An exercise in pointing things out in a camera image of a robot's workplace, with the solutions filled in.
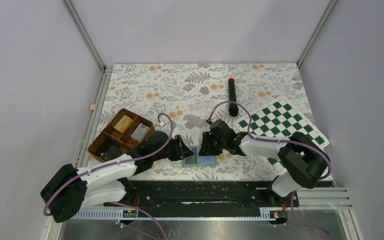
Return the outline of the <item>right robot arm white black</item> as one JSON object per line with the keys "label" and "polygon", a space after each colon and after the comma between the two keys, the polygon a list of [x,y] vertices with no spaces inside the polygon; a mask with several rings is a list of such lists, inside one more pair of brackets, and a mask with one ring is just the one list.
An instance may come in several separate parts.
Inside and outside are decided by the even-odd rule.
{"label": "right robot arm white black", "polygon": [[331,172],[329,157],[305,134],[295,132],[289,137],[256,136],[235,132],[219,119],[202,134],[199,156],[218,156],[227,151],[237,156],[262,156],[280,161],[286,169],[269,186],[267,201],[281,205],[287,196],[300,188],[312,189],[324,172]]}

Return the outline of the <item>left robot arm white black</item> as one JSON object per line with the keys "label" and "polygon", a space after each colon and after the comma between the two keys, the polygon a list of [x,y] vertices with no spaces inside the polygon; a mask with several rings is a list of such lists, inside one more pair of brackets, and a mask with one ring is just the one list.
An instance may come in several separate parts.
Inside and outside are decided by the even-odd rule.
{"label": "left robot arm white black", "polygon": [[191,157],[194,152],[185,145],[180,135],[168,136],[154,132],[147,140],[121,156],[92,167],[75,168],[63,165],[40,191],[45,203],[43,214],[62,223],[82,208],[107,202],[132,204],[135,192],[120,181],[145,172],[154,162],[172,162]]}

